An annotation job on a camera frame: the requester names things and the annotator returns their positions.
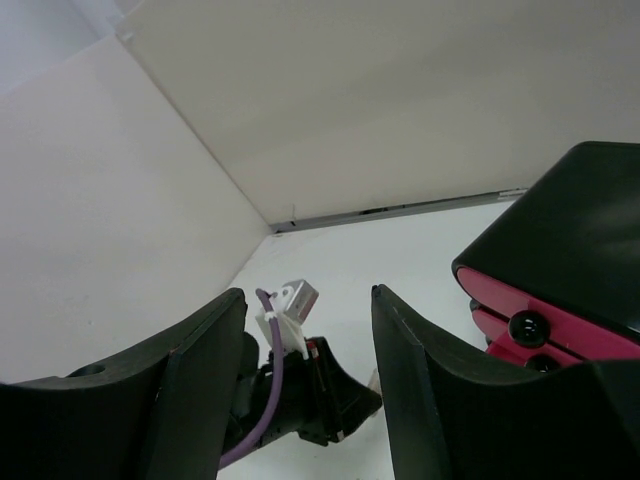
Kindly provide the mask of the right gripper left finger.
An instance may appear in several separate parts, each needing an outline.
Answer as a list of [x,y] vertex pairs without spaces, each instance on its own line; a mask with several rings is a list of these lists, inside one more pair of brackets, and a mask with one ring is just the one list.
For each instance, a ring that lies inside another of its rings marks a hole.
[[2,385],[2,478],[216,478],[246,311],[232,288],[69,376]]

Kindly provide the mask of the black drawer organizer box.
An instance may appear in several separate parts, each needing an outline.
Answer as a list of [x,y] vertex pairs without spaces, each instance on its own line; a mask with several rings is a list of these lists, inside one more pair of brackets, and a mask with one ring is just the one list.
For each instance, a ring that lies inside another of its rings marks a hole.
[[572,147],[452,263],[639,337],[639,147]]

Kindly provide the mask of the pink drawer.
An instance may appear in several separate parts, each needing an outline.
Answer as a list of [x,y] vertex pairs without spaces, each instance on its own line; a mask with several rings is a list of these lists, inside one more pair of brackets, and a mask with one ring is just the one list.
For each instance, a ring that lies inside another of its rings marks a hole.
[[[472,312],[472,318],[473,318],[473,321],[475,322],[476,326],[484,333],[484,335],[488,339],[489,344],[492,341],[499,340],[501,337],[507,337],[513,343],[515,343],[511,339],[511,337],[509,336],[507,323],[504,322],[502,319],[500,319],[500,318],[494,316],[493,314],[488,313],[487,311],[482,310],[482,309],[474,310]],[[581,358],[579,356],[576,356],[573,353],[570,353],[570,352],[567,352],[565,350],[562,350],[562,349],[560,349],[559,347],[556,347],[553,344],[545,344],[543,346],[554,347],[557,350],[560,350],[560,351],[562,351],[562,352],[564,352],[564,353],[566,353],[568,355],[571,355],[571,356],[575,357],[577,359],[577,362],[575,364],[584,361],[583,358]]]
[[550,324],[550,340],[584,358],[639,358],[638,343],[528,293],[466,267],[459,268],[456,276],[470,297],[504,317],[511,317],[525,310],[541,314]]
[[509,363],[538,372],[550,372],[577,362],[577,359],[554,347],[543,346],[526,349],[513,343],[507,337],[492,341],[486,352]]

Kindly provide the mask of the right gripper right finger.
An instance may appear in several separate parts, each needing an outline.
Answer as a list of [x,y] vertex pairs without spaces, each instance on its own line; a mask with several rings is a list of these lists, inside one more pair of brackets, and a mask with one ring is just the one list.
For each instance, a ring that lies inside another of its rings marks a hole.
[[372,329],[398,479],[635,479],[639,364],[549,373],[493,357],[385,285]]

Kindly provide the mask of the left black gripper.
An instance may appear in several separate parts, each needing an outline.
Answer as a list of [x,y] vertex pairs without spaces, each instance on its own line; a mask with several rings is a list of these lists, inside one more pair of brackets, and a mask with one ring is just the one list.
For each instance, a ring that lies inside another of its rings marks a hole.
[[[258,364],[258,346],[245,337],[223,450],[228,454],[240,445],[267,412],[274,386],[275,358]],[[351,377],[336,360],[328,341],[321,336],[306,339],[309,359],[298,352],[283,358],[283,378],[275,411],[263,433],[248,451],[253,452],[295,433],[300,439],[327,446],[354,434],[382,407],[382,397]]]

